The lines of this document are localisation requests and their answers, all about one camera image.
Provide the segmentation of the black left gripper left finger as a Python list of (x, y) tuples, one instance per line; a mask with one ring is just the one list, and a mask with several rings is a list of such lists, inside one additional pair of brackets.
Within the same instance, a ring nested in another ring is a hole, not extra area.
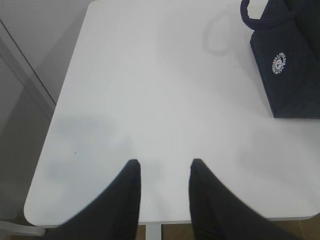
[(134, 240), (141, 204), (141, 166), (129, 160), (88, 206), (42, 240)]

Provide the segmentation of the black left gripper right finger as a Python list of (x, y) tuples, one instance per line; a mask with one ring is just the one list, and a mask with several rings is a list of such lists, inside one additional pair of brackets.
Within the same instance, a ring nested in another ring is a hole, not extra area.
[(189, 210), (197, 240), (297, 240), (237, 198), (201, 159), (190, 166)]

